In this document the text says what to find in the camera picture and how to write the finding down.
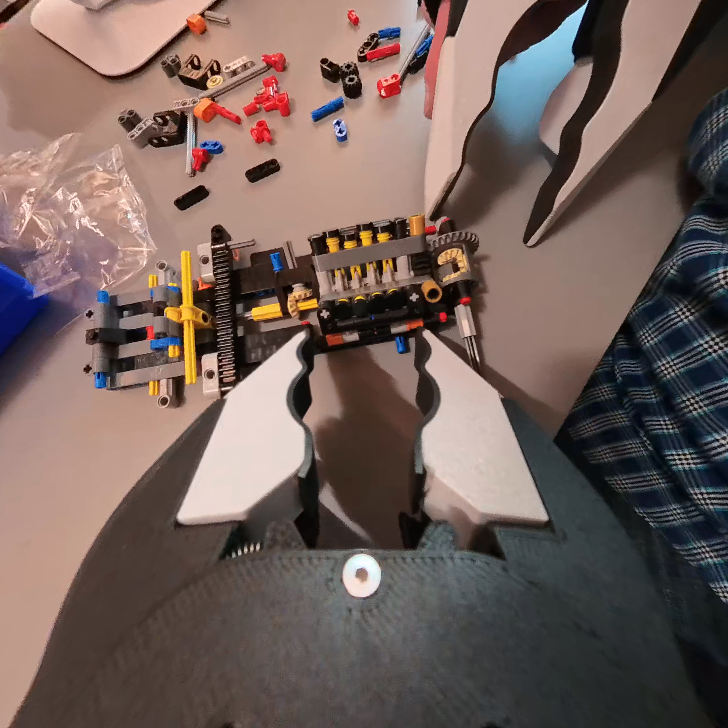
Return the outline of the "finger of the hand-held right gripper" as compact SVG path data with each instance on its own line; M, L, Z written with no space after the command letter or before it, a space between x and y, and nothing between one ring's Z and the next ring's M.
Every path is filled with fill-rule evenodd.
M503 47L533 1L441 2L430 137L424 173L427 217L441 215L465 165L469 137L489 109Z
M551 172L523 234L538 245L624 136L711 32L711 2L588 2L572 52L589 67L584 94L560 131Z

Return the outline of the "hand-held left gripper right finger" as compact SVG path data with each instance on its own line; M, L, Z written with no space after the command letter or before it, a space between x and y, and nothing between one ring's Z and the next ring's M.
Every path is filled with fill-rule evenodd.
M451 525L464 548L495 526L547 526L501 395L431 331L416 335L414 366L414 513Z

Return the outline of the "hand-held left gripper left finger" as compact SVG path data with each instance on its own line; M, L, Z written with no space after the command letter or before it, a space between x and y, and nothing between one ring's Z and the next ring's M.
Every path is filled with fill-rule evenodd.
M300 330L223 398L221 413L177 512L177 523L242 523L262 540L274 521L319 529L319 478L304 417L312 404L310 330Z

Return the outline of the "lego car chassis assembly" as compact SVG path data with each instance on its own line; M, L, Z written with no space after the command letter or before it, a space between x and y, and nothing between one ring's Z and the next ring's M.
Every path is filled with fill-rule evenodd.
M290 242L257 250L215 225L178 269L160 260L143 290L99 290L85 314L85 374L97 390L146 387L160 408L174 408L197 382L205 397L224 397L306 325L316 353L387 341L405 353L415 331L450 323L480 371L476 234L413 215L308 242L303 256Z

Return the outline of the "pile of loose lego pieces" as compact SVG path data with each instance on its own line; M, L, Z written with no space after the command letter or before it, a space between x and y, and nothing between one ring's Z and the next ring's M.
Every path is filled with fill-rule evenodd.
M142 117L198 97L188 110L196 145L219 142L195 177L182 148L136 150L126 142L144 199L178 228L350 225L425 212L429 133L419 77L384 98L378 80L396 72L422 30L417 2L224 2L228 28L174 49L221 66L241 55L264 68L211 101L177 78L150 71L115 86L111 111Z

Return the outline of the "person's plaid clothing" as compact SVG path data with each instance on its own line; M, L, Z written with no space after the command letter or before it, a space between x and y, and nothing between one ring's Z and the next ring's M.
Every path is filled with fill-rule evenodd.
M700 195L565 421L587 462L727 598L727 91L687 139Z

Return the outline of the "blue plastic bin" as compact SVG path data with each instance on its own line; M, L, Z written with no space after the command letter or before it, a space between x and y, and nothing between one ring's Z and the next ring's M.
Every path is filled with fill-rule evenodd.
M48 295L35 295L32 284L1 265L1 354L48 305Z

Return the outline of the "clear plastic bag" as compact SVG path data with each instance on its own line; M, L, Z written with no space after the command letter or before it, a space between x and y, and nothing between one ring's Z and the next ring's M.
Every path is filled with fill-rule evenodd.
M113 288L157 251L122 147L88 155L78 133L2 154L1 244L34 298L77 283Z

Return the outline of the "grey monitor stand base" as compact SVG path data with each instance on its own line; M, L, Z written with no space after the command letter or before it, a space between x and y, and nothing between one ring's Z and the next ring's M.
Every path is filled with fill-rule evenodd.
M40 1L33 28L105 77L135 71L214 1Z

